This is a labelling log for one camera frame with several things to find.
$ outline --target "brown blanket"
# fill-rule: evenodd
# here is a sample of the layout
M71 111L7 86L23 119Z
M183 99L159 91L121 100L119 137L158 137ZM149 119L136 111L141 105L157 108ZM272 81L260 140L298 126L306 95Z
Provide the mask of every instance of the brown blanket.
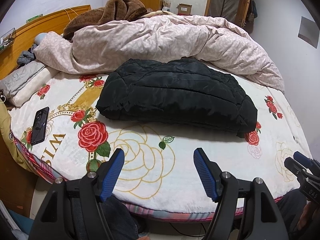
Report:
M102 25L110 21L137 20L147 13L147 9L139 0L108 0L103 8L84 12L74 19L63 30L63 37L71 40L74 33L86 26Z

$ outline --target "mattress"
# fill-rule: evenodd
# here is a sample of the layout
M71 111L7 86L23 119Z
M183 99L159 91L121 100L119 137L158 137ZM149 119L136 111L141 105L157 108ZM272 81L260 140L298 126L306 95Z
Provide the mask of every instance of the mattress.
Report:
M49 182L57 177L79 179L122 148L125 163L113 194L130 212L166 221L209 221L217 204L206 196L193 164L197 147L239 179L263 178L274 199L299 187L284 167L285 158L295 151L311 157L282 92L233 76L258 109L256 130L245 138L187 125L106 119L95 105L108 76L63 72L9 112L11 130L25 160ZM47 106L45 141L31 146L35 113ZM243 204L239 199L236 215Z

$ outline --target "cardboard box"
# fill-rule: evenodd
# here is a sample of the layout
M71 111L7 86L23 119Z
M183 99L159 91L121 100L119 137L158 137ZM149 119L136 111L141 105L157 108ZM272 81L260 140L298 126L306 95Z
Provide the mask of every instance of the cardboard box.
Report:
M191 15L192 5L181 3L178 5L178 15Z

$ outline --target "black phone case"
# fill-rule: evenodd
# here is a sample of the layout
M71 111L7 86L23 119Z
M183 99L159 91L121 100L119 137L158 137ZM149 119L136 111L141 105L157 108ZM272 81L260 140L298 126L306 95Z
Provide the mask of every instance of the black phone case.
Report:
M48 114L49 114L49 107L45 107L36 112L36 117L32 127L31 143L30 143L31 145L35 145L44 141Z

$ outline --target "black padded jacket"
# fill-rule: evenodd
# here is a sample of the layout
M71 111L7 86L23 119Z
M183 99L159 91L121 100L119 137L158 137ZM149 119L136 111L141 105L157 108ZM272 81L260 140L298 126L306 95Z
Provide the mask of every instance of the black padded jacket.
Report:
M96 108L109 119L254 131L257 109L230 74L192 58L129 59L111 73Z

